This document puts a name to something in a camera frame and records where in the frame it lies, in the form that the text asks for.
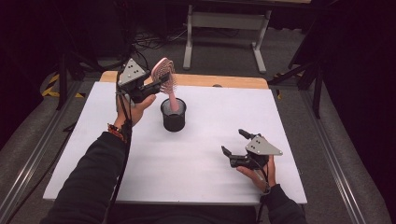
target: gray carpet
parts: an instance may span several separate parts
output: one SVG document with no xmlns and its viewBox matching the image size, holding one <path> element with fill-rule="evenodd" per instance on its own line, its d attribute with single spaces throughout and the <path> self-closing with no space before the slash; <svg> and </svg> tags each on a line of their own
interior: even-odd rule
<svg viewBox="0 0 396 224">
<path fill-rule="evenodd" d="M 241 31 L 235 37 L 224 37 L 213 31 L 196 30 L 194 32 L 197 35 L 193 39 L 191 70 L 189 71 L 182 69 L 185 48 L 185 41 L 182 39 L 173 41 L 160 49 L 146 49 L 142 51 L 142 54 L 147 58 L 150 67 L 162 57 L 168 57 L 174 61 L 178 73 L 271 79 L 278 72 L 288 71 L 290 59 L 304 38 L 299 31 L 269 29 L 262 44 L 262 56 L 267 66 L 267 74 L 262 75 L 258 72 L 249 45 L 256 37 L 255 33 Z M 143 62 L 142 58 L 136 57 L 135 59 Z M 81 83 L 79 92 L 87 93 L 88 96 L 95 80 L 98 80 L 97 74 L 89 74 Z M 303 104 L 299 91 L 279 88 L 282 99 L 276 99 L 276 105 L 290 141 L 294 159 L 301 172 L 308 200 L 308 204 L 304 206 L 308 222 L 354 223 L 326 161 L 323 145 L 307 112 L 309 108 Z M 86 98 L 73 98 L 22 198 L 49 167 L 66 138 L 63 129 L 78 120 L 85 100 Z M 48 126 L 56 105 L 57 98 L 45 97 L 44 102 L 26 119 L 0 151 L 2 170 L 0 199 L 6 198 L 19 171 Z M 383 199 L 361 164 L 325 89 L 320 104 L 320 115 L 321 122 L 332 142 L 334 153 L 346 174 L 366 223 L 390 223 Z M 50 174 L 45 176 L 11 223 L 37 223 L 46 215 L 52 202 L 44 201 L 42 195 L 49 180 Z M 268 223 L 265 213 L 263 217 L 264 223 Z"/>
</svg>

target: wooden table edge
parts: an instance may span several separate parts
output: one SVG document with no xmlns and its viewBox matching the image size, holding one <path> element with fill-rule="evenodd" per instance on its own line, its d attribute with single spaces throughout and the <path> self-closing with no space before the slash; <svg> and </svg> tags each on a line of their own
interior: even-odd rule
<svg viewBox="0 0 396 224">
<path fill-rule="evenodd" d="M 101 82 L 116 82 L 117 71 L 106 71 Z M 213 87 L 220 85 L 225 88 L 269 89 L 267 81 L 261 77 L 223 77 L 210 75 L 174 74 L 177 85 Z"/>
</svg>

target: white tabletop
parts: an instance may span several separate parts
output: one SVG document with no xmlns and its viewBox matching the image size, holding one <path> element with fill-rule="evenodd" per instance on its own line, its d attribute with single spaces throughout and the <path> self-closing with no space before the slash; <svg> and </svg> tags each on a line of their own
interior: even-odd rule
<svg viewBox="0 0 396 224">
<path fill-rule="evenodd" d="M 53 173 L 44 199 L 54 200 L 89 145 L 117 115 L 115 84 L 96 82 L 78 124 Z M 186 126 L 163 127 L 160 104 L 145 111 L 134 127 L 128 165 L 118 196 L 127 203 L 257 204 L 260 191 L 231 168 L 221 151 L 245 155 L 249 142 L 238 133 L 261 133 L 283 151 L 275 157 L 276 181 L 297 203 L 306 203 L 303 185 L 270 90 L 178 86 L 187 105 Z"/>
</svg>

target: black cup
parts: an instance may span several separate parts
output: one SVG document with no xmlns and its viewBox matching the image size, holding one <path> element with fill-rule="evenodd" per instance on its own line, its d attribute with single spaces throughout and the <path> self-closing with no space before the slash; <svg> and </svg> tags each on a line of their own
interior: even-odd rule
<svg viewBox="0 0 396 224">
<path fill-rule="evenodd" d="M 186 124 L 186 103 L 178 98 L 176 99 L 178 103 L 178 111 L 172 111 L 169 99 L 164 100 L 161 104 L 161 112 L 163 113 L 163 127 L 172 133 L 182 130 Z"/>
</svg>

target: person's right hand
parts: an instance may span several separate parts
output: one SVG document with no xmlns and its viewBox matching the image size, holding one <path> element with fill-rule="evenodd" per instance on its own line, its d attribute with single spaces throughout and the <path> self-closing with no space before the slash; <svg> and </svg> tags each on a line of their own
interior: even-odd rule
<svg viewBox="0 0 396 224">
<path fill-rule="evenodd" d="M 132 115 L 133 126 L 135 126 L 136 123 L 140 119 L 142 119 L 143 112 L 145 111 L 145 109 L 147 109 L 154 102 L 155 99 L 156 99 L 156 95 L 153 94 L 153 95 L 148 96 L 142 103 L 135 104 L 134 106 L 132 106 L 132 105 L 129 105 L 129 102 L 125 99 L 124 96 L 122 96 L 122 100 L 125 104 L 125 107 L 127 109 L 131 108 L 131 111 L 127 112 L 127 113 L 131 113 L 131 115 Z M 120 129 L 122 124 L 126 120 L 126 116 L 121 108 L 119 97 L 117 97 L 117 108 L 118 108 L 117 109 L 118 115 L 117 115 L 116 121 L 114 121 L 114 126 L 116 126 L 117 128 Z"/>
<path fill-rule="evenodd" d="M 275 186 L 276 178 L 275 178 L 275 163 L 274 163 L 273 155 L 269 156 L 268 163 L 262 169 L 268 175 L 268 184 L 270 185 L 270 187 Z M 241 172 L 245 176 L 249 177 L 257 188 L 259 188 L 262 192 L 265 192 L 266 186 L 264 184 L 264 181 L 260 180 L 260 178 L 257 176 L 257 174 L 254 171 L 244 166 L 238 166 L 236 167 L 236 170 Z M 265 179 L 261 171 L 258 171 L 257 173 L 262 176 L 262 179 Z"/>
</svg>

